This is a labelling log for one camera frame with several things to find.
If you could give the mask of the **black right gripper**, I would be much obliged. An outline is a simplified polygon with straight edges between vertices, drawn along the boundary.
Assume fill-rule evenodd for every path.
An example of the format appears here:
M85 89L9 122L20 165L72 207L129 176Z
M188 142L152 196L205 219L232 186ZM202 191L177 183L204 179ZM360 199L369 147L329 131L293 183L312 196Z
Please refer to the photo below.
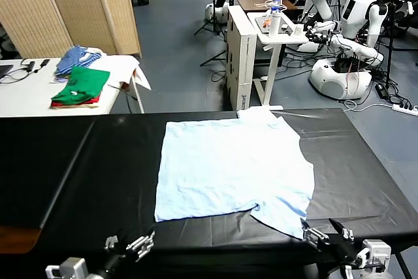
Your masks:
M306 220L300 220L302 224L303 239L311 246L317 246L320 252L328 253L335 260L342 263L352 263L357 258L354 247L354 232L344 227L340 222L329 218L330 224L341 236L328 236L316 228L310 227Z

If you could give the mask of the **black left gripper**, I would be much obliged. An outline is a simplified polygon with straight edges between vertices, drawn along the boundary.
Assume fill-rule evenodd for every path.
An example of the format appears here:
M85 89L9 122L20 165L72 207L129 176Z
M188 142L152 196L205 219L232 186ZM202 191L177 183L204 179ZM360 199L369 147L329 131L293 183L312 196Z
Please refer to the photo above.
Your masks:
M146 235L142 235L126 246L123 254L108 253L104 261L94 270L94 275L100 278L117 278L131 265L141 260L154 247L155 228L152 227ZM118 243L118 236L107 237L104 250L113 250Z

